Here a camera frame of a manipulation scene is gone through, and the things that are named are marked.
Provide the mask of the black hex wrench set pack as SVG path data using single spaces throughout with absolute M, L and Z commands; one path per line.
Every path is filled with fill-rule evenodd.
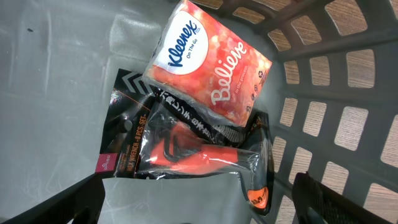
M 274 183 L 269 117 L 258 111 L 241 129 L 212 125 L 140 73 L 119 69 L 95 171 L 152 180 L 236 174 L 251 209 L 267 215 Z

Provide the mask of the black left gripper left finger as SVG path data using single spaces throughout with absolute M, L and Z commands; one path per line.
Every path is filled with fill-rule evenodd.
M 94 224 L 99 220 L 104 199 L 102 178 L 92 174 L 4 223 Z

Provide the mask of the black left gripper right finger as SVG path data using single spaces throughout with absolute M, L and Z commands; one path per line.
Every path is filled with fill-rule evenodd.
M 371 182 L 365 178 L 348 177 L 343 194 L 314 179 L 309 173 L 295 176 L 291 196 L 299 223 L 388 223 L 363 207 Z

